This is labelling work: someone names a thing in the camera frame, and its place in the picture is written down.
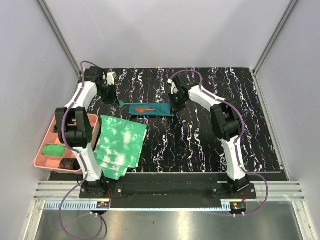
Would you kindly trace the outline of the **teal satin napkin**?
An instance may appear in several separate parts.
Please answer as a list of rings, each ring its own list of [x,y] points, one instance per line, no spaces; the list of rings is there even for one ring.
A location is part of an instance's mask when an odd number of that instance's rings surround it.
[[[132,116],[172,117],[170,103],[132,103],[129,105],[129,114]]]

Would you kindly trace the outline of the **teal plastic spoon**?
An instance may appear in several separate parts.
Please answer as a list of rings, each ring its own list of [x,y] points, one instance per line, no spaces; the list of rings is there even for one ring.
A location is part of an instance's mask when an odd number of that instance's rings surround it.
[[[138,109],[154,109],[155,107],[151,105],[150,103],[125,103],[122,100],[118,101],[118,108],[123,108],[125,106],[133,106],[134,108]]]

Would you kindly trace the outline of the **orange plastic fork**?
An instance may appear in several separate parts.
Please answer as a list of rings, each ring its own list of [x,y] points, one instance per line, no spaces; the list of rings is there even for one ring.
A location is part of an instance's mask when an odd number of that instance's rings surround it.
[[[145,109],[136,108],[135,111],[138,113],[146,113],[146,112],[154,112],[155,110],[153,108],[145,108]]]

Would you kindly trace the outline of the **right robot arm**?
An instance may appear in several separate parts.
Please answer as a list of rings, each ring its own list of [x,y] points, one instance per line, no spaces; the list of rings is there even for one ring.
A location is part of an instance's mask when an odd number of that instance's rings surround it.
[[[171,87],[171,111],[177,113],[186,107],[186,102],[191,101],[210,112],[212,131],[222,143],[227,163],[228,195],[239,198],[250,184],[241,152],[243,118],[233,101],[214,95],[201,82],[182,80],[178,75],[174,74],[167,81]]]

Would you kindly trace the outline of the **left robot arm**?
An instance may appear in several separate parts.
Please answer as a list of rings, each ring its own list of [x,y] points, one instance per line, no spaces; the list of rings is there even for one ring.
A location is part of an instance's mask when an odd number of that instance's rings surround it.
[[[83,179],[87,182],[94,182],[90,187],[90,192],[97,198],[103,198],[108,193],[108,186],[99,181],[103,172],[94,156],[93,127],[87,111],[96,96],[99,96],[100,100],[106,104],[119,105],[115,84],[116,76],[114,71],[109,72],[98,66],[85,69],[69,103],[55,110],[59,141],[76,157]]]

